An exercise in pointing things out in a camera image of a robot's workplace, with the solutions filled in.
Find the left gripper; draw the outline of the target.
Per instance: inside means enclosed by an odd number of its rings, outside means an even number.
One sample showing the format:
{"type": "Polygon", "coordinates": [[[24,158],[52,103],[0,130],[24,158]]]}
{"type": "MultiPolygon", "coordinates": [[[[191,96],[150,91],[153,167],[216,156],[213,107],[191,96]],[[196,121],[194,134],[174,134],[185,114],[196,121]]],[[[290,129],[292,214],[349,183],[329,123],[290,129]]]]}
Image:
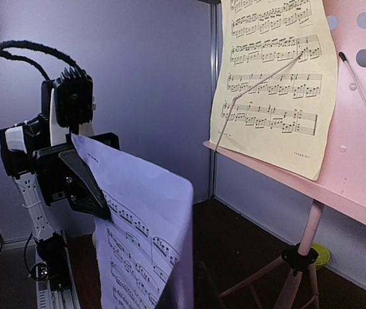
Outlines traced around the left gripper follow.
{"type": "Polygon", "coordinates": [[[47,206],[67,199],[75,212],[111,221],[106,199],[68,133],[65,143],[33,152],[31,163],[47,206]]]}

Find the purple sheet music page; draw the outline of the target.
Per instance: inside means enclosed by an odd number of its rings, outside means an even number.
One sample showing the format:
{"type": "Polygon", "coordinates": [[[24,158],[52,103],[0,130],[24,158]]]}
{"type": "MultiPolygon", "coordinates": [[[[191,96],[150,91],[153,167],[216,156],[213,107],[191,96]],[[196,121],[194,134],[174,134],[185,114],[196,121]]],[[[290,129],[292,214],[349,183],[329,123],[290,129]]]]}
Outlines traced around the purple sheet music page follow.
{"type": "Polygon", "coordinates": [[[192,308],[191,182],[91,138],[72,142],[111,214],[95,219],[101,306],[192,308]]]}

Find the yellow sheet music page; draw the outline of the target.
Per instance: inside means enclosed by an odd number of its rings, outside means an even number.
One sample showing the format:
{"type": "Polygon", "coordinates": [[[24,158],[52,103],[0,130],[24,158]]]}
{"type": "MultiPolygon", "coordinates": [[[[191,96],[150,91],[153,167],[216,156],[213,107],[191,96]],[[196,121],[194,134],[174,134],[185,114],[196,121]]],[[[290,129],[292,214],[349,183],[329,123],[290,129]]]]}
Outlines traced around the yellow sheet music page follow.
{"type": "Polygon", "coordinates": [[[338,61],[322,1],[222,1],[209,141],[310,180],[325,156],[338,61]]]}

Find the pink music stand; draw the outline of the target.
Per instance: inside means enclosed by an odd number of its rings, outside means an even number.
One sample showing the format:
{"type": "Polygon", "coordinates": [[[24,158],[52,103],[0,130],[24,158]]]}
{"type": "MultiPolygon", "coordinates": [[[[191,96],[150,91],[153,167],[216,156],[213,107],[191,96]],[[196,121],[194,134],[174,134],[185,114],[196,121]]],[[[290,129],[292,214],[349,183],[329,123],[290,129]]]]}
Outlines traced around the pink music stand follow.
{"type": "Polygon", "coordinates": [[[366,1],[326,1],[339,62],[338,95],[322,170],[310,182],[244,155],[220,150],[215,196],[276,236],[313,241],[330,268],[366,289],[366,1]]]}

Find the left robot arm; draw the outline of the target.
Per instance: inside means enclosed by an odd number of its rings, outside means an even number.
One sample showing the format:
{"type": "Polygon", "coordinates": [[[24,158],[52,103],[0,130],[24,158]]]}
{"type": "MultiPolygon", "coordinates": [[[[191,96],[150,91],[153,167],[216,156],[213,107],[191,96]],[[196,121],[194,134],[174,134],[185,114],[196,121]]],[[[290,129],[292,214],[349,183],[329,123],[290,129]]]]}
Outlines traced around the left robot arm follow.
{"type": "Polygon", "coordinates": [[[28,267],[36,281],[50,281],[52,290],[71,287],[66,242],[46,217],[44,208],[67,200],[71,210],[111,220],[102,190],[70,137],[50,145],[49,121],[42,114],[0,130],[1,159],[8,176],[19,189],[28,211],[41,262],[28,267]]]}

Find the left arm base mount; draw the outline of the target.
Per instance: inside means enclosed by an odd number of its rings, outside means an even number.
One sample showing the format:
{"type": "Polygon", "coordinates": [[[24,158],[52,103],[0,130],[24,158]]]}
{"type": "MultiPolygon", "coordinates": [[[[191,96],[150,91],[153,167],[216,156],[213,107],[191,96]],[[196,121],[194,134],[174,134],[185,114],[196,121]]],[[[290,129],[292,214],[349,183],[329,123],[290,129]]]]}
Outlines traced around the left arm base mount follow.
{"type": "Polygon", "coordinates": [[[45,263],[36,263],[29,271],[35,281],[38,309],[80,309],[72,276],[70,284],[63,286],[60,278],[53,276],[45,263]]]}

